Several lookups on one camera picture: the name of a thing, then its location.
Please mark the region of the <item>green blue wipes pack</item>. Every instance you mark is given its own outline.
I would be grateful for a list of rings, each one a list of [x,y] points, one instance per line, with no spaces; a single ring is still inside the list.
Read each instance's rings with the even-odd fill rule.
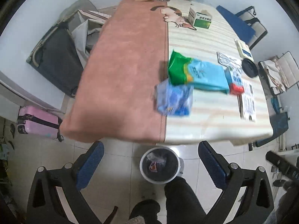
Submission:
[[[185,57],[173,51],[168,62],[168,77],[172,85],[192,85],[197,90],[229,93],[224,69],[220,65]]]

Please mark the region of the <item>red blue small box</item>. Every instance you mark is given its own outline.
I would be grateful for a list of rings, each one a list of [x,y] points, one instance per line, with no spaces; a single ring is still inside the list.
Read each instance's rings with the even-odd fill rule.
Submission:
[[[241,79],[241,74],[233,67],[227,67],[224,71],[226,80],[229,85],[229,93],[232,95],[241,95],[244,93],[244,86]]]

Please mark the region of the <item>white round trash bin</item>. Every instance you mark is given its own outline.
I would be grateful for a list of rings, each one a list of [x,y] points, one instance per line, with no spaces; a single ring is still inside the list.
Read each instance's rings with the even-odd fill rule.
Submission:
[[[149,165],[156,161],[158,172],[150,172]],[[142,177],[149,183],[163,185],[184,173],[184,161],[167,147],[154,147],[143,154],[139,163]]]

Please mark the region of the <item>white blue yellow box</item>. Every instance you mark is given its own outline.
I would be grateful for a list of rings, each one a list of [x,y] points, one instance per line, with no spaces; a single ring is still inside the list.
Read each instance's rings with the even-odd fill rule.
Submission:
[[[237,46],[239,55],[243,59],[249,59],[253,61],[253,56],[247,44],[241,40],[235,39],[235,44]]]

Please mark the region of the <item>silver blister pack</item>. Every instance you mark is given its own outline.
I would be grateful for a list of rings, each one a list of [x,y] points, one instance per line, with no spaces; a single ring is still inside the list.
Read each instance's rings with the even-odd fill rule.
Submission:
[[[216,52],[218,63],[225,67],[241,68],[241,60],[234,57],[226,56],[221,52]]]

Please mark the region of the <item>pink suitcase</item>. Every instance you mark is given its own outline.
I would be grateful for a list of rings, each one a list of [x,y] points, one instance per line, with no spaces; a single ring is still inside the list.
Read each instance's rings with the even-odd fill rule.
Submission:
[[[40,135],[62,142],[61,123],[62,119],[57,115],[34,106],[25,106],[19,110],[17,130],[20,134]]]

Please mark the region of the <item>blue plastic bag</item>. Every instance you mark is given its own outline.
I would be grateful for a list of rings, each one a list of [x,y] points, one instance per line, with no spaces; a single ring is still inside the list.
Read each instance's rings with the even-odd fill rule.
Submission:
[[[155,107],[164,116],[189,116],[193,105],[192,85],[174,86],[169,79],[155,86]]]

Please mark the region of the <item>black round lid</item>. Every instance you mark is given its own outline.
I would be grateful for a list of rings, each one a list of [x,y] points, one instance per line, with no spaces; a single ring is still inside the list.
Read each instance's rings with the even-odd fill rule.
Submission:
[[[255,78],[258,76],[258,68],[256,65],[249,59],[244,58],[241,63],[243,72],[249,77],[249,78]]]

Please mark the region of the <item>person in black fleece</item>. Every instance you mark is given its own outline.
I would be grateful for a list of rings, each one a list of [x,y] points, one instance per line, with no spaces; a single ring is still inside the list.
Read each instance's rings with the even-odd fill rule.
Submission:
[[[164,187],[167,223],[202,223],[206,213],[186,180],[177,176]],[[127,223],[160,223],[160,204],[147,199],[135,205]]]

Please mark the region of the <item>black blue weight bench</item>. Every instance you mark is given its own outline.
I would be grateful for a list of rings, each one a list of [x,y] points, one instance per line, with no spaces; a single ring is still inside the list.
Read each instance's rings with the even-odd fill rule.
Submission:
[[[249,151],[253,150],[253,147],[261,147],[272,140],[278,138],[279,136],[283,135],[286,131],[288,131],[288,121],[290,118],[288,117],[287,112],[282,112],[279,114],[275,114],[270,116],[270,123],[273,129],[273,135],[269,138],[263,139],[263,140],[257,140],[253,143],[248,144]]]

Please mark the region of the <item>blue cushioned chair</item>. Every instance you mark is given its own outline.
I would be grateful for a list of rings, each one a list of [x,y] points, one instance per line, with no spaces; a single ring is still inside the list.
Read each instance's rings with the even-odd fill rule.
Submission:
[[[256,16],[254,6],[249,6],[236,14],[222,6],[217,6],[216,10],[225,18],[238,38],[249,46],[250,50],[268,34],[267,29]]]

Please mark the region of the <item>grey reclining chair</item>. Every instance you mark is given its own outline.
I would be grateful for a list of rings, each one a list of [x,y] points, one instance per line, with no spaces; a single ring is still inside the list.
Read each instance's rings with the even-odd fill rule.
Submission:
[[[97,43],[109,11],[89,0],[66,8],[32,50],[26,62],[69,97],[75,97],[82,72]]]

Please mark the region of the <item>white printed carton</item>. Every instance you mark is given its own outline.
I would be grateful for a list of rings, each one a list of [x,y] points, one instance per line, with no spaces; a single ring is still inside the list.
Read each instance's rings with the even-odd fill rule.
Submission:
[[[252,85],[244,80],[244,92],[238,96],[239,110],[241,118],[249,121],[256,120],[255,102]]]

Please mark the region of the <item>green white medicine box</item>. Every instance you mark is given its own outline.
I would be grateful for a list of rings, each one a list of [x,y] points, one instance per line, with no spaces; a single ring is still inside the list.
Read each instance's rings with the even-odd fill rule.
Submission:
[[[212,15],[207,10],[197,12],[193,8],[190,8],[188,21],[195,28],[209,29],[212,22]]]

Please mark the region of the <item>red white snack wrapper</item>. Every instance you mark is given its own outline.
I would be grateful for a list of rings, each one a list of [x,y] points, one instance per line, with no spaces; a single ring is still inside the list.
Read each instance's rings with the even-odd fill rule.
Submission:
[[[154,172],[157,173],[158,172],[158,168],[157,168],[157,163],[156,161],[152,161],[149,165],[149,170],[150,172]]]

